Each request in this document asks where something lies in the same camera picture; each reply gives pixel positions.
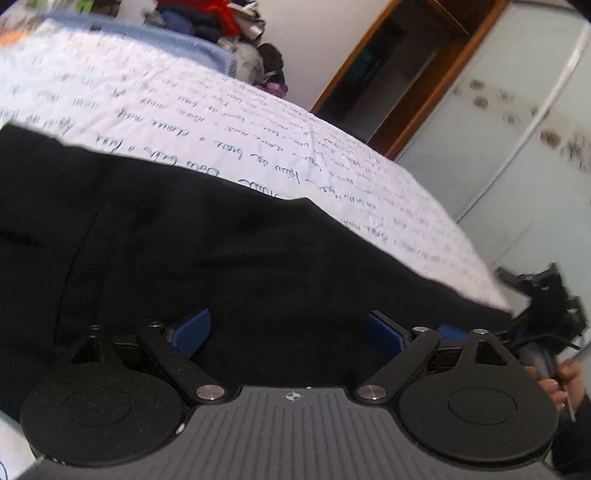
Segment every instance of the gray grooved plate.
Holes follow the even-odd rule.
[[[408,440],[386,409],[356,404],[340,388],[245,387],[231,402],[199,407],[176,439],[142,460],[100,469],[43,460],[21,480],[558,478],[542,463],[496,472],[449,465]]]

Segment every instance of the pile of clothes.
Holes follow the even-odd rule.
[[[256,0],[158,0],[147,24],[199,37],[234,52],[236,78],[283,98],[283,60],[269,43],[256,46],[265,31]]]

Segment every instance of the finger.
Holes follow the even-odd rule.
[[[558,366],[558,376],[563,380],[569,381],[582,375],[581,364],[575,360],[569,359]]]
[[[548,395],[552,395],[558,391],[558,382],[552,378],[539,380],[538,385],[541,386]]]
[[[558,390],[556,393],[553,393],[552,395],[550,395],[550,398],[552,399],[552,401],[554,403],[556,403],[557,405],[560,403],[564,403],[567,400],[567,394],[565,391],[562,390]]]
[[[569,389],[570,401],[575,411],[579,409],[581,403],[585,398],[585,380],[581,377],[575,377],[571,381],[567,382],[567,388]]]
[[[525,367],[525,371],[534,380],[538,380],[540,377],[540,374],[538,373],[538,369],[536,367]]]

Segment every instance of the black circular disc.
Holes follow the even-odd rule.
[[[76,466],[129,462],[158,449],[183,421],[176,391],[152,375],[101,363],[67,365],[27,398],[31,448]]]
[[[483,366],[424,377],[400,399],[400,419],[418,442],[471,465],[516,465],[549,447],[554,404],[528,378]]]

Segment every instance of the wooden door frame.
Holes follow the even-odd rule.
[[[371,27],[369,27],[369,30],[365,33],[365,35],[363,36],[361,41],[357,44],[357,46],[353,49],[353,51],[351,52],[351,54],[349,55],[347,60],[345,60],[345,63],[343,63],[342,67],[339,69],[339,71],[336,73],[336,75],[333,77],[333,79],[330,81],[330,83],[324,89],[324,92],[322,92],[322,95],[320,95],[318,100],[316,100],[316,103],[312,107],[312,110],[310,110],[310,113],[313,113],[313,114],[318,113],[318,111],[320,110],[322,105],[324,105],[324,102],[326,101],[326,99],[333,92],[333,90],[335,89],[337,84],[340,82],[341,78],[343,78],[343,75],[345,75],[347,70],[349,70],[349,67],[353,64],[353,62],[357,58],[357,55],[359,55],[359,53],[361,53],[361,50],[363,50],[365,48],[365,46],[367,45],[367,43],[369,42],[371,37],[374,36],[374,34],[378,30],[378,28],[382,26],[382,24],[386,21],[386,19],[390,16],[390,14],[394,11],[394,9],[398,6],[398,4],[401,1],[402,0],[392,0],[388,4],[388,6],[384,9],[384,11],[379,15],[379,17],[376,19],[376,21],[373,23],[373,25]]]
[[[320,95],[312,107],[311,113],[318,113],[357,55],[400,2],[401,0],[392,0],[388,4]],[[404,145],[412,138],[456,81],[492,27],[500,19],[508,4],[509,0],[495,0],[482,24],[471,37],[452,38],[439,49],[435,58],[369,140],[370,147],[392,160],[400,153]]]

